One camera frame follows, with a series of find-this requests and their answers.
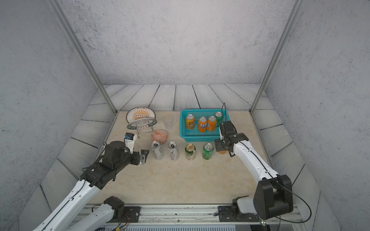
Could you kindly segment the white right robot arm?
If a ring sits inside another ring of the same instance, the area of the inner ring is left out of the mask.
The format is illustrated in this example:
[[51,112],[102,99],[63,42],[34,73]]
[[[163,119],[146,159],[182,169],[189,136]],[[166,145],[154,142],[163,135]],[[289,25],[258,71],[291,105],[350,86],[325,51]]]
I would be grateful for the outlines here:
[[293,211],[292,182],[287,175],[280,175],[255,151],[248,137],[238,133],[231,121],[219,126],[220,138],[214,141],[217,151],[228,151],[245,164],[257,183],[253,197],[233,200],[232,214],[237,219],[256,214],[267,220]]

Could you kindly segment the green white gold-top can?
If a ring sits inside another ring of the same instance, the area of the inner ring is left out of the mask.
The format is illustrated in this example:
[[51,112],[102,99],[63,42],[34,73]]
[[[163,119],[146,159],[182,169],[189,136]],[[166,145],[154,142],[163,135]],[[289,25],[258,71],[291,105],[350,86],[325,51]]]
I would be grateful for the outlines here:
[[196,147],[194,144],[189,143],[185,147],[185,155],[189,160],[193,160],[196,157]]

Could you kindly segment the silver white drink can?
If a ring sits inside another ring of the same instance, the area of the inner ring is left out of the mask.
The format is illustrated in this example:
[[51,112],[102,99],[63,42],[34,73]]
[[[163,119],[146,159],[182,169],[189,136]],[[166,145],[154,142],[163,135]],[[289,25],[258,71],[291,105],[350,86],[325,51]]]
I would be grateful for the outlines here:
[[152,144],[151,144],[151,149],[153,151],[154,157],[157,160],[163,159],[163,153],[162,153],[161,143],[160,142],[153,141]]

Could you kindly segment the green soda can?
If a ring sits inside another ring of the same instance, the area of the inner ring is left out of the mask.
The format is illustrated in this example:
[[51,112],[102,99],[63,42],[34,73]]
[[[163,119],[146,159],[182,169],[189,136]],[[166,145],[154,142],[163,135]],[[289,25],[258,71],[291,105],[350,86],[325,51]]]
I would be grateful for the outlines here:
[[213,150],[214,150],[213,145],[211,143],[206,143],[203,146],[202,157],[205,160],[210,160],[212,158],[212,155],[213,155]]

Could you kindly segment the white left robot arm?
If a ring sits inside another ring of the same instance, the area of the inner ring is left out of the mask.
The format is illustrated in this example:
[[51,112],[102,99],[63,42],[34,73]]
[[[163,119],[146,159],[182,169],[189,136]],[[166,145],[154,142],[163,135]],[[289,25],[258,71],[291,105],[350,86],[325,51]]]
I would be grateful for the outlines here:
[[116,220],[118,223],[130,222],[130,215],[123,201],[111,196],[100,207],[75,225],[71,222],[117,174],[128,165],[146,163],[149,150],[134,151],[122,141],[105,144],[98,159],[86,167],[80,179],[57,206],[57,208],[38,226],[37,231],[96,231],[103,224]]

